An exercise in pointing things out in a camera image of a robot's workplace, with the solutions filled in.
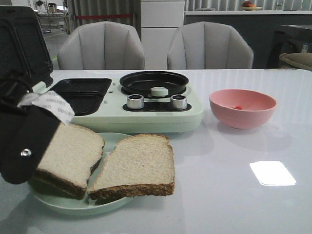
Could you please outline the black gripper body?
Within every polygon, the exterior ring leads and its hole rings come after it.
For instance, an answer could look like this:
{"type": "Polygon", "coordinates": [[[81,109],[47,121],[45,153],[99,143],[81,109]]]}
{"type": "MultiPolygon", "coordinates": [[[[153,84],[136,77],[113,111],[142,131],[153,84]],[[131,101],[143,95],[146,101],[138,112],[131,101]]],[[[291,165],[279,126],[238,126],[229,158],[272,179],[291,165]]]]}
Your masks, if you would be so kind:
{"type": "Polygon", "coordinates": [[[48,110],[18,107],[33,92],[25,76],[11,71],[0,78],[0,173],[11,184],[33,176],[60,124],[48,110]]]}

